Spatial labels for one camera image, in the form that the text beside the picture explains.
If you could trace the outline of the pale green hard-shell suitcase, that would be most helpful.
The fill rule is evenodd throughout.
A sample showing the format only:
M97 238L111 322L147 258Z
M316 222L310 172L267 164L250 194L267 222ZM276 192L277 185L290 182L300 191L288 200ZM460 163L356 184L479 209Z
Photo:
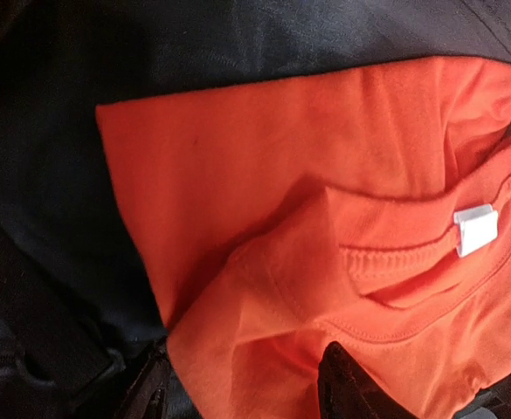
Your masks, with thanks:
M98 106L432 57L511 65L511 1L0 1L0 417L115 418L167 348ZM449 418L511 418L511 373Z

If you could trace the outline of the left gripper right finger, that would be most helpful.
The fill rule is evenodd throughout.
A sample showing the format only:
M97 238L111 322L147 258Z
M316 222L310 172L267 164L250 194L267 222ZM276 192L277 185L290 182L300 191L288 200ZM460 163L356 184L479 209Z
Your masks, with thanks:
M319 364L318 393L324 419L415 418L388 396L338 342L326 347Z

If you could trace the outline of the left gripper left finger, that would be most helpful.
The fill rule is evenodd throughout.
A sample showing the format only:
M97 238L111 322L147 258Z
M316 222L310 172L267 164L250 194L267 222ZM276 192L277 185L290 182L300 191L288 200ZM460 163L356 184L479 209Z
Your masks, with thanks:
M117 419L167 418L171 366L166 342L156 342L114 412Z

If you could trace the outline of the orange red garment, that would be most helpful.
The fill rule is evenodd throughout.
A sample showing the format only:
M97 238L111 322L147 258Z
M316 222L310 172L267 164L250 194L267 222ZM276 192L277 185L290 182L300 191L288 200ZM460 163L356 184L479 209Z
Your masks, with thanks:
M511 373L511 65L432 57L98 106L206 418L316 418L338 343L420 418Z

